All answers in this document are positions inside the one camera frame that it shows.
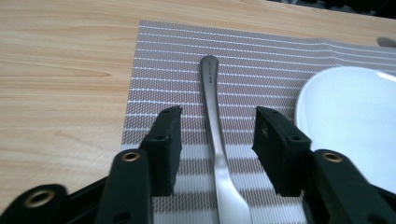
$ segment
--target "plate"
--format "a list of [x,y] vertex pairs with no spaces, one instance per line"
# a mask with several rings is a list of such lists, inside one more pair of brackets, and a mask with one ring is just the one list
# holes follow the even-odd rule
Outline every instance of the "plate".
[[312,150],[349,157],[373,185],[396,193],[396,77],[335,67],[311,77],[297,100],[295,123]]

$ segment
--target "wood grain surface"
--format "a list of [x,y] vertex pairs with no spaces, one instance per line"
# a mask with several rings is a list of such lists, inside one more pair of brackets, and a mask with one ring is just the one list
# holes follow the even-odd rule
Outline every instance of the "wood grain surface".
[[0,212],[37,185],[69,192],[120,151],[140,20],[376,45],[396,21],[263,0],[0,1]]

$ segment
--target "screw hole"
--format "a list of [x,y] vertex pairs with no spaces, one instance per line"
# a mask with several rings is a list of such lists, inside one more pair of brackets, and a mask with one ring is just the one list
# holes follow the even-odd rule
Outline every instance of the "screw hole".
[[55,192],[49,189],[39,190],[34,192],[26,199],[24,205],[29,208],[36,208],[51,201],[55,197]]
[[387,221],[384,218],[382,218],[382,217],[380,217],[378,215],[375,215],[375,214],[369,215],[367,217],[367,220],[370,223],[374,223],[374,224],[387,224]]
[[127,212],[117,213],[113,218],[113,224],[125,224],[131,219],[131,215]]
[[325,152],[322,154],[323,158],[328,160],[328,161],[333,161],[333,162],[341,162],[343,161],[343,158],[341,158],[340,156],[331,153],[331,152]]
[[140,158],[140,154],[137,152],[129,152],[122,156],[123,161],[136,161]]

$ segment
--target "placemat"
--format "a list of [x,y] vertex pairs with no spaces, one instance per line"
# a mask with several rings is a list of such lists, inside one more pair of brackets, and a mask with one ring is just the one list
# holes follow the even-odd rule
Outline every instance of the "placemat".
[[347,65],[396,75],[396,49],[141,21],[121,149],[138,147],[161,110],[183,107],[175,195],[153,199],[156,224],[218,223],[198,70],[208,54],[219,59],[228,161],[253,222],[305,223],[301,198],[275,195],[251,149],[255,107],[271,107],[293,120],[298,94],[315,73]]

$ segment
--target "black bracket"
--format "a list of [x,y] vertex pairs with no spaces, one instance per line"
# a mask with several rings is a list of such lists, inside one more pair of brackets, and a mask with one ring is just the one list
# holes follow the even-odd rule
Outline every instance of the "black bracket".
[[308,223],[396,223],[396,197],[370,185],[346,156],[312,152],[310,139],[281,113],[256,110],[253,150],[277,193],[304,192]]
[[152,223],[151,197],[173,193],[181,152],[179,106],[160,112],[139,149],[120,152],[108,177],[67,195],[61,185],[29,189],[0,224]]

